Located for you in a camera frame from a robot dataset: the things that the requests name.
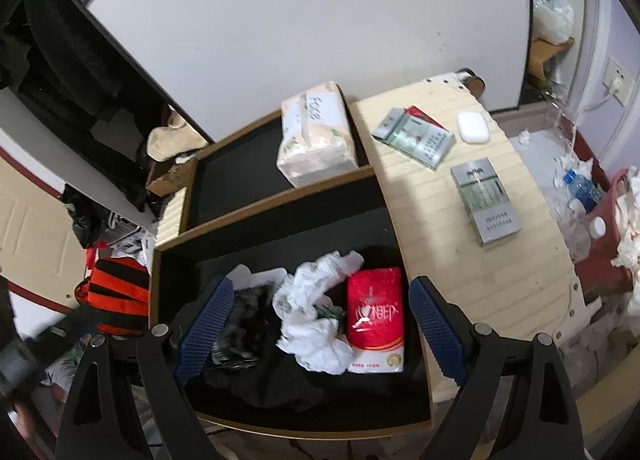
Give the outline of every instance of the plastic bottle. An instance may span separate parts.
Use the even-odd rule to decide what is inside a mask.
[[[570,240],[567,242],[569,255],[574,263],[587,259],[591,251],[591,243],[594,240],[602,238],[607,232],[607,225],[604,220],[597,216],[588,226],[578,224],[574,228]]]
[[[570,169],[563,180],[569,188],[569,193],[582,203],[587,213],[593,211],[596,204],[602,200],[602,195],[594,183],[582,175],[576,175],[574,170]]]

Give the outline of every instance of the blue bottle cap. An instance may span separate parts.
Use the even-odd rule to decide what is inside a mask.
[[[564,174],[563,178],[564,182],[567,184],[571,184],[575,180],[575,171],[570,169],[568,172]]]

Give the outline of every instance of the tissue pack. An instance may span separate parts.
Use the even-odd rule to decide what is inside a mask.
[[[401,372],[404,365],[402,272],[398,267],[360,271],[347,282],[348,371]]]

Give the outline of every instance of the white plastic bag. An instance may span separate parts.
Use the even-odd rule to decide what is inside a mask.
[[[555,46],[564,44],[574,28],[574,9],[567,0],[533,0],[533,37]]]
[[[310,372],[340,375],[351,363],[351,346],[338,338],[338,320],[318,319],[315,306],[331,307],[324,296],[351,276],[363,263],[355,251],[341,257],[337,251],[315,262],[303,263],[273,295],[273,309],[282,319],[282,337],[276,345]]]

